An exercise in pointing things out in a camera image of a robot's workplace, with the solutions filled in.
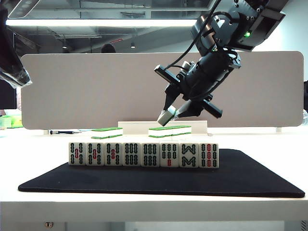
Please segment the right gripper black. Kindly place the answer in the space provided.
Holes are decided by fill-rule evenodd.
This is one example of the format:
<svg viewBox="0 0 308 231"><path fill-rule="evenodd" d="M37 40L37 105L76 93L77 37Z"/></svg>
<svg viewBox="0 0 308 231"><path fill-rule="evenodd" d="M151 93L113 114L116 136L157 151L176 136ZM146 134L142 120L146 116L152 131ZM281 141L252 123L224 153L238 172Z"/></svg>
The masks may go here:
<svg viewBox="0 0 308 231"><path fill-rule="evenodd" d="M198 62L185 62L178 74L173 74L158 65L154 71L164 78L168 85L165 89L166 100L160 118L199 116L203 110L216 118L222 110L210 101L211 94L234 70L241 67L241 58L234 50L212 51L201 57Z"/></svg>

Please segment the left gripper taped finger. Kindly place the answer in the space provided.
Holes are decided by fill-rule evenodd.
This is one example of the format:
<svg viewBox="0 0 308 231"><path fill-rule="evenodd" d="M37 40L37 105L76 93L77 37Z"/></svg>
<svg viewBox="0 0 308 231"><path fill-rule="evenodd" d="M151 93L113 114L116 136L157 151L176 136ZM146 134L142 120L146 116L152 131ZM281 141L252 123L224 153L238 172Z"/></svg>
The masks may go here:
<svg viewBox="0 0 308 231"><path fill-rule="evenodd" d="M32 84L30 75L17 56L8 37L6 20L8 10L0 5L0 79L13 88L23 88Z"/></svg>

